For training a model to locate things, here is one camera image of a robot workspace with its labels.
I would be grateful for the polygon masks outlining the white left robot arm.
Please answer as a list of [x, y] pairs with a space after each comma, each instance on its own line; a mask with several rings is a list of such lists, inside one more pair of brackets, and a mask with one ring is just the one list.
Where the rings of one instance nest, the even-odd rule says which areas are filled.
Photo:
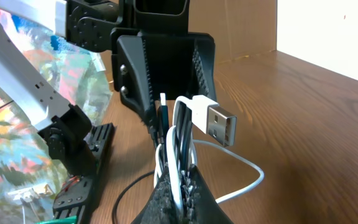
[[[169, 100], [215, 99], [215, 43], [190, 32], [188, 1], [0, 1], [0, 9], [52, 30], [91, 52], [111, 52], [114, 89], [152, 135], [159, 94]], [[91, 122], [62, 97], [9, 39], [0, 24], [0, 88], [23, 110], [52, 159], [71, 175], [91, 175], [97, 160], [85, 142]]]

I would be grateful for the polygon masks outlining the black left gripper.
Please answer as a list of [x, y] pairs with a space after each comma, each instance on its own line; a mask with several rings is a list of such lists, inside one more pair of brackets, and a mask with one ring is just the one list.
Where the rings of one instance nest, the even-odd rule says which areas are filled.
[[81, 1], [68, 0], [65, 39], [91, 52], [111, 51], [114, 90], [121, 103], [146, 126], [157, 124], [154, 93], [144, 43], [137, 34], [184, 41], [194, 38], [194, 95], [216, 101], [214, 39], [206, 33], [188, 32], [189, 1]]

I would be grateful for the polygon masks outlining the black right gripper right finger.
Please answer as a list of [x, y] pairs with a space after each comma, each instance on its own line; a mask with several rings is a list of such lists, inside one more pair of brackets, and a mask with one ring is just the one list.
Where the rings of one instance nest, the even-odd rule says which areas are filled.
[[194, 224], [233, 224], [219, 207], [195, 165], [191, 165], [186, 178], [186, 219]]

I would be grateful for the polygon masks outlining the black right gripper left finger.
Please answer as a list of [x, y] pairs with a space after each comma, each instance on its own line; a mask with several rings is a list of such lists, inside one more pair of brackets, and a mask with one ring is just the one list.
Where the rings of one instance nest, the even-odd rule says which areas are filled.
[[178, 224], [179, 222], [166, 166], [149, 200], [131, 224]]

